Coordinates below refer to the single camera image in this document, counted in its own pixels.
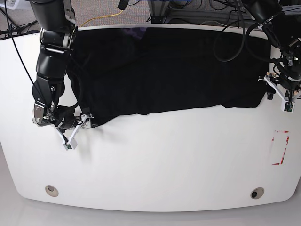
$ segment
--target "black cloth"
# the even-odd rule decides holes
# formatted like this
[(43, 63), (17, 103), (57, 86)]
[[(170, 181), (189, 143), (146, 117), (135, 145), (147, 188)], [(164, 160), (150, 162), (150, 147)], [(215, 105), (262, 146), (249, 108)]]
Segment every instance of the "black cloth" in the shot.
[[(81, 108), (94, 114), (93, 127), (120, 115), (160, 113), (223, 105), (257, 107), (266, 84), (257, 81), (269, 64), (244, 48), (231, 62), (213, 55), (217, 31), (148, 28), (137, 38), (124, 29), (79, 31), (68, 75), (81, 77)], [(241, 35), (224, 32), (217, 54), (230, 57)], [(249, 46), (270, 57), (267, 40), (250, 37)], [(79, 83), (70, 76), (79, 97)]]

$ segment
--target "black fabric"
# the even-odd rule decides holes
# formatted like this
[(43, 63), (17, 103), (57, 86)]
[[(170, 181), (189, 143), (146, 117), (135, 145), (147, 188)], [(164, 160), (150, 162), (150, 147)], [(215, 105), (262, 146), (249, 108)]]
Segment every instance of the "black fabric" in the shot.
[[(67, 73), (83, 81), (81, 108), (90, 108), (94, 126), (119, 115), (160, 113), (223, 105), (257, 107), (266, 92), (269, 64), (254, 59), (243, 49), (233, 61), (219, 62), (213, 56), (218, 32), (192, 29), (148, 28), (141, 39), (123, 29), (79, 31), (74, 60)], [(218, 54), (229, 57), (237, 51), (241, 35), (225, 32)], [(270, 56), (270, 44), (250, 38), (250, 47)], [(71, 77), (79, 96), (79, 86)]]

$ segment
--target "white table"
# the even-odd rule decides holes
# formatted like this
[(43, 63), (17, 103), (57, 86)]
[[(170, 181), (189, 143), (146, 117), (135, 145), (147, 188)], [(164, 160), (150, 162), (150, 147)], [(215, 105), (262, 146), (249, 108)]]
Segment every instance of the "white table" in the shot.
[[(16, 38), (16, 44), (34, 78), (39, 35)], [(32, 85), (11, 40), (1, 41), (0, 49), (7, 53), (0, 56), (0, 140), (16, 189), (25, 198), (107, 210), (197, 211), (280, 202), (296, 189), (299, 104), (294, 114), (284, 113), (275, 96), (254, 109), (216, 106), (118, 117), (82, 130), (77, 149), (67, 152), (54, 128), (32, 124)], [(74, 102), (67, 83), (61, 104)], [(279, 165), (272, 164), (280, 162), (287, 134), (275, 130), (290, 131)], [(59, 196), (49, 196), (47, 185)], [(257, 187), (265, 193), (251, 199)]]

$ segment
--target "round hole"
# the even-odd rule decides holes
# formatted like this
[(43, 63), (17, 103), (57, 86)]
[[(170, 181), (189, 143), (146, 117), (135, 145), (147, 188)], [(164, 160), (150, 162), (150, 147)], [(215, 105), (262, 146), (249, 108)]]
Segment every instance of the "round hole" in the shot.
[(251, 192), (252, 199), (260, 199), (263, 196), (264, 189), (262, 187), (258, 187)]
[(45, 187), (45, 191), (46, 191), (47, 194), (49, 194), (52, 197), (57, 197), (58, 196), (58, 190), (55, 187), (51, 186), (51, 185), (47, 185)]
[(257, 192), (252, 192), (251, 197), (256, 198), (256, 196), (257, 196)]

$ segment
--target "yellow cable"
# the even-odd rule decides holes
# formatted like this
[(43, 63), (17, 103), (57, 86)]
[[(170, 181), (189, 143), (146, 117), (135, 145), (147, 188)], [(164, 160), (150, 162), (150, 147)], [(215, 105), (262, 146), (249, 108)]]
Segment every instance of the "yellow cable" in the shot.
[(118, 16), (123, 12), (123, 10), (120, 13), (116, 13), (114, 15), (107, 15), (107, 16), (98, 16), (98, 17), (94, 17), (92, 19), (87, 20), (86, 22), (84, 22), (80, 27), (82, 27), (83, 25), (85, 25), (86, 23), (90, 22), (91, 20), (95, 20), (95, 19), (100, 19), (100, 18), (106, 18), (106, 17), (111, 17), (111, 16)]

